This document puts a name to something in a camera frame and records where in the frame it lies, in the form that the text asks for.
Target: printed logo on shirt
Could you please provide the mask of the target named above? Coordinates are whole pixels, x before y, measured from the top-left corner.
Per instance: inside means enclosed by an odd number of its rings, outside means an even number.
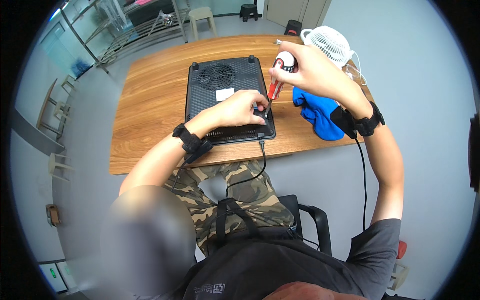
[[[199,288],[193,288],[196,294],[205,292],[210,294],[223,294],[225,290],[225,283],[217,283],[217,284],[204,284]]]

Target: black stool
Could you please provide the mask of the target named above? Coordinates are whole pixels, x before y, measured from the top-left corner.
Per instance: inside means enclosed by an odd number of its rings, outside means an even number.
[[[243,4],[240,9],[240,18],[243,18],[242,21],[244,22],[247,22],[249,18],[255,18],[255,21],[257,21],[257,6],[255,4]]]
[[[286,36],[300,36],[301,22],[295,20],[289,20],[287,27],[285,28],[284,35]]]

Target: right arm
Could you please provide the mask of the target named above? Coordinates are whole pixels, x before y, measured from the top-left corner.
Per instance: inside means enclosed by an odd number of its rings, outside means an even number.
[[[338,101],[357,120],[372,116],[372,106],[358,84],[350,80],[319,48],[282,42],[278,51],[290,52],[297,59],[298,66],[293,73],[271,68],[268,70],[271,76],[311,94]],[[379,183],[371,224],[383,219],[401,219],[404,175],[400,149],[388,127],[382,124],[364,141]]]

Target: left arm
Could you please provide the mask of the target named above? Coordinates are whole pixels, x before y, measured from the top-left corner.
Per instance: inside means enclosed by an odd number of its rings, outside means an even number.
[[[205,109],[185,123],[191,134],[200,139],[218,127],[241,126],[246,124],[264,124],[261,117],[253,115],[253,103],[262,111],[268,105],[267,99],[256,90],[237,91],[227,100]],[[140,185],[162,186],[186,154],[183,142],[169,134],[133,167],[120,186],[119,195]]]

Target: camouflage pants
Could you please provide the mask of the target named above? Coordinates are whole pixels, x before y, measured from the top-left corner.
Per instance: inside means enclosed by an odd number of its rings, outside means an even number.
[[[195,224],[196,239],[205,254],[204,242],[216,235],[216,203],[205,196],[198,184],[220,173],[228,185],[256,176],[262,167],[257,160],[185,169],[175,184],[173,192],[185,203]],[[171,188],[177,171],[170,176],[164,188]],[[228,189],[228,196],[234,198],[240,208],[247,209],[257,227],[291,226],[293,215],[278,201],[267,173],[258,178],[236,184]],[[238,215],[227,216],[225,233],[244,230],[245,223]]]

